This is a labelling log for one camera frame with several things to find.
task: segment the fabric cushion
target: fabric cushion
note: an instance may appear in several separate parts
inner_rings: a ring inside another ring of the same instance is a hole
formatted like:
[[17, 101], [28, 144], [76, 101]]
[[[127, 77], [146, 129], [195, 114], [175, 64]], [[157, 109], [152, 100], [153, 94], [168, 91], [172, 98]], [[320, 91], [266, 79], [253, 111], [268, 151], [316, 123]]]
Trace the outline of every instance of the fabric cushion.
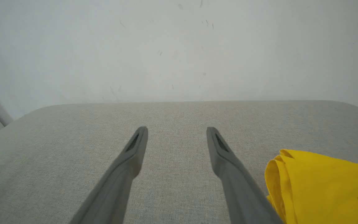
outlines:
[[41, 108], [0, 130], [0, 223], [66, 223], [139, 126], [149, 140], [124, 223], [229, 223], [206, 127], [267, 195], [280, 149], [358, 163], [358, 107], [332, 101], [165, 102]]

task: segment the folded yellow cloth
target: folded yellow cloth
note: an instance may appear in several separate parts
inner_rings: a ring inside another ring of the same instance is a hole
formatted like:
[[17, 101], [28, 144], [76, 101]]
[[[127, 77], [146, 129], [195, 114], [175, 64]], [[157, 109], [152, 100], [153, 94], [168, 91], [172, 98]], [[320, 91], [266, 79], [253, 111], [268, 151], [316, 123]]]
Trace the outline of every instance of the folded yellow cloth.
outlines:
[[264, 174], [268, 200], [287, 224], [358, 224], [358, 163], [280, 150]]

